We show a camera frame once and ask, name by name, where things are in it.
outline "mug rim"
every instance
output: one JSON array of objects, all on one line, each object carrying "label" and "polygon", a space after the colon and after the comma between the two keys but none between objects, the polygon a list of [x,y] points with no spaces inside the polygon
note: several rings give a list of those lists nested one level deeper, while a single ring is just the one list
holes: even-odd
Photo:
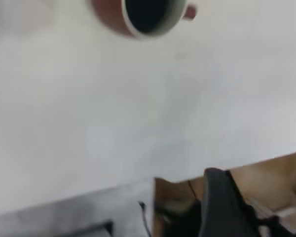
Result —
[{"label": "mug rim", "polygon": [[174,14],[173,17],[176,17],[176,18],[173,20],[173,22],[166,29],[164,29],[163,31],[161,31],[159,33],[156,33],[154,35],[153,32],[155,30],[153,30],[151,33],[150,32],[149,33],[143,33],[141,31],[139,31],[134,26],[134,24],[132,23],[132,21],[130,20],[130,18],[128,16],[128,12],[127,12],[127,8],[126,8],[126,0],[121,0],[121,2],[122,2],[122,15],[123,15],[123,18],[124,18],[124,22],[125,22],[128,30],[130,31],[130,33],[134,37],[136,37],[138,39],[151,39],[151,38],[159,37],[159,36],[162,36],[162,35],[168,33],[183,18],[184,14],[185,14],[185,12],[187,10],[187,7],[188,7],[187,0],[175,0],[175,2],[182,2],[183,3],[183,7],[182,7],[180,15],[179,14]]}]

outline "cable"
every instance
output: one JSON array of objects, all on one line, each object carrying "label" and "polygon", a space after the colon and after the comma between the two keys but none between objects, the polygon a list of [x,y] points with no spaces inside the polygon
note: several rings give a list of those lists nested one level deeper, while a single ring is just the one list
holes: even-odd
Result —
[{"label": "cable", "polygon": [[191,188],[191,191],[192,191],[194,197],[197,198],[196,193],[195,193],[195,191],[194,191],[194,188],[193,188],[193,186],[192,186],[192,184],[191,184],[191,181],[188,181],[187,183],[188,183],[189,187]]},{"label": "cable", "polygon": [[139,202],[139,206],[142,208],[142,215],[143,215],[143,223],[147,232],[148,237],[152,237],[148,224],[147,224],[147,219],[146,219],[146,204],[144,204],[142,201]]}]

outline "mug handle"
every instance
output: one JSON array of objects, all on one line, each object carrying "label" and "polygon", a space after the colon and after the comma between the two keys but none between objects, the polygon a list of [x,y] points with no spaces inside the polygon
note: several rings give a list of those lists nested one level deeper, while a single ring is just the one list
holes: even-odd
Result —
[{"label": "mug handle", "polygon": [[195,5],[188,5],[185,15],[184,15],[184,19],[185,20],[193,20],[196,17],[197,14],[197,7]]}]

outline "gray surface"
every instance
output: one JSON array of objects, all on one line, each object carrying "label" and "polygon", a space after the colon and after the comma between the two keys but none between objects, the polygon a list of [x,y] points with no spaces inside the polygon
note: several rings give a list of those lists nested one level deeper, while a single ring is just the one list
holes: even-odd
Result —
[{"label": "gray surface", "polygon": [[110,237],[110,234],[106,230],[101,230],[97,232],[96,234],[87,234],[83,235],[81,237]]},{"label": "gray surface", "polygon": [[115,237],[147,237],[138,201],[147,205],[152,226],[154,180],[34,207],[0,216],[0,237],[52,237],[106,220]]}]

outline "red mug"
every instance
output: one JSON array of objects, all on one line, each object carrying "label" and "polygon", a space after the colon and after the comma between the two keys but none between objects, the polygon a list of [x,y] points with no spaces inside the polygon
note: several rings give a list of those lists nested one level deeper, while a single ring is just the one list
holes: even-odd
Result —
[{"label": "red mug", "polygon": [[[189,4],[188,0],[168,0],[167,5],[164,6],[160,1],[157,7],[152,6],[152,12],[149,12],[149,7],[140,5],[144,2],[142,0],[91,0],[94,10],[105,25],[118,33],[137,39],[162,36],[174,28],[181,19],[192,20],[196,17],[196,6]],[[144,12],[136,13],[136,6],[132,7],[131,3],[144,7]],[[159,12],[164,11],[164,14],[157,19],[156,9],[162,7],[163,9]]]}]

